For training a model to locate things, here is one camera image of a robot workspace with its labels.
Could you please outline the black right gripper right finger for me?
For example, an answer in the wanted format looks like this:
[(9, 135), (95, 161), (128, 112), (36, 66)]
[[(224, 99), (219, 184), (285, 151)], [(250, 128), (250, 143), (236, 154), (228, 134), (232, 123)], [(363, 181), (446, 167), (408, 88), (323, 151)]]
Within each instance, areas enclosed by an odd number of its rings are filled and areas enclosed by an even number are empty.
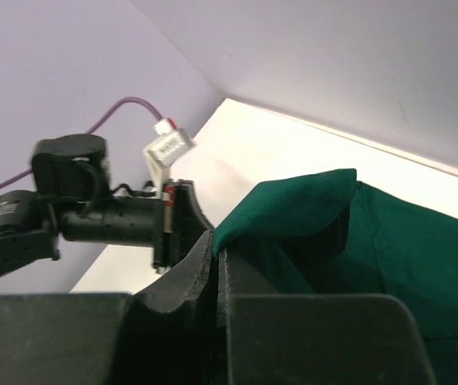
[(237, 248), (225, 279), (231, 384), (435, 384), (411, 312), (384, 294), (282, 294)]

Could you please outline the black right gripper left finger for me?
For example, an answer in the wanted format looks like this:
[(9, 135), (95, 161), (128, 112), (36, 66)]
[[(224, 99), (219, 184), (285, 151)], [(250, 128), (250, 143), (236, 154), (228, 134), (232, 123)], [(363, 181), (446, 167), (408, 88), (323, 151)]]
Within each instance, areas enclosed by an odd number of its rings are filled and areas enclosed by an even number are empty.
[(0, 384), (206, 384), (211, 232), (138, 294), (0, 296)]

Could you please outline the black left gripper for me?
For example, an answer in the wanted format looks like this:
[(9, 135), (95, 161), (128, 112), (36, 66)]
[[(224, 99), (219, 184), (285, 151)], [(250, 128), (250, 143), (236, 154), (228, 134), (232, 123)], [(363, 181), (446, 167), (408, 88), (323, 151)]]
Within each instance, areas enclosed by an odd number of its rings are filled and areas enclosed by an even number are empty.
[(107, 141), (73, 134), (39, 141), (30, 167), (38, 198), (67, 241), (154, 247), (158, 274), (182, 261), (213, 225), (190, 180), (170, 180), (160, 199), (111, 187)]

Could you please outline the dark green surgical drape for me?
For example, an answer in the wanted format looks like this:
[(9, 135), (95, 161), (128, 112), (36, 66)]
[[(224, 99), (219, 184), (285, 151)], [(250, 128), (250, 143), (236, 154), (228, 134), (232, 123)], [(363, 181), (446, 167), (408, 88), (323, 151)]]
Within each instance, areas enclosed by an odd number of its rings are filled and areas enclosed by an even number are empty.
[(278, 289), (386, 294), (411, 311), (441, 384), (458, 384), (458, 219), (358, 180), (353, 168), (257, 184), (217, 226)]

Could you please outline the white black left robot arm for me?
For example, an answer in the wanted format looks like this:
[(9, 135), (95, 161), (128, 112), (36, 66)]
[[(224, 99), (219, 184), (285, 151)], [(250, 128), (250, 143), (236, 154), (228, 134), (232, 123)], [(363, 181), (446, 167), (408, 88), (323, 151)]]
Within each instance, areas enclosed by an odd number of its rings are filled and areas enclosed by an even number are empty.
[(183, 130), (158, 136), (144, 150), (152, 180), (138, 191), (110, 186), (107, 143), (100, 136), (38, 142), (31, 158), (34, 190), (0, 196), (0, 277), (37, 260), (58, 260), (59, 239), (147, 247), (156, 271), (172, 268), (211, 229), (193, 183), (169, 175), (193, 146)]

